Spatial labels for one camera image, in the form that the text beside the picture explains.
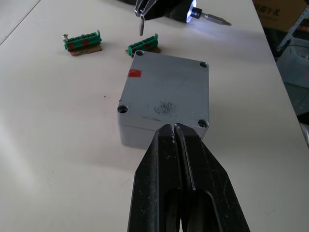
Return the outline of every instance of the green terminal block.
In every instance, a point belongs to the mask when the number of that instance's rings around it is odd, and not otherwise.
[[[63,40],[64,47],[69,52],[76,51],[88,46],[95,46],[100,44],[102,41],[99,30],[98,33],[93,32],[91,34],[81,35],[70,39],[68,39],[68,35],[64,35],[63,37],[65,38]]]
[[[155,34],[148,39],[132,44],[128,47],[129,56],[133,57],[137,50],[149,51],[158,47],[158,35]]]

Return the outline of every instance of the led light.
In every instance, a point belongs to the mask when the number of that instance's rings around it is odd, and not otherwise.
[[[192,9],[193,7],[197,6],[197,0],[193,0],[191,3],[191,6],[189,8],[188,14],[187,14],[187,23],[191,21],[192,17],[191,17],[191,13],[192,13]]]

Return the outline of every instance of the cardboard box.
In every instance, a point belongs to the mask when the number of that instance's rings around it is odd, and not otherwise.
[[[305,0],[253,0],[264,28],[286,31],[307,7]]]

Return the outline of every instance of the brown base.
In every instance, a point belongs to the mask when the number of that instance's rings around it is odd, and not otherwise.
[[[160,53],[161,52],[161,49],[156,47],[156,48],[153,48],[153,49],[150,49],[150,50],[147,50],[147,52],[154,52],[154,53]]]
[[[76,57],[76,56],[80,56],[80,55],[83,55],[83,54],[89,54],[89,53],[99,52],[99,51],[102,51],[100,44],[81,48],[81,49],[78,49],[76,51],[71,51],[70,53],[71,53],[72,56]]]

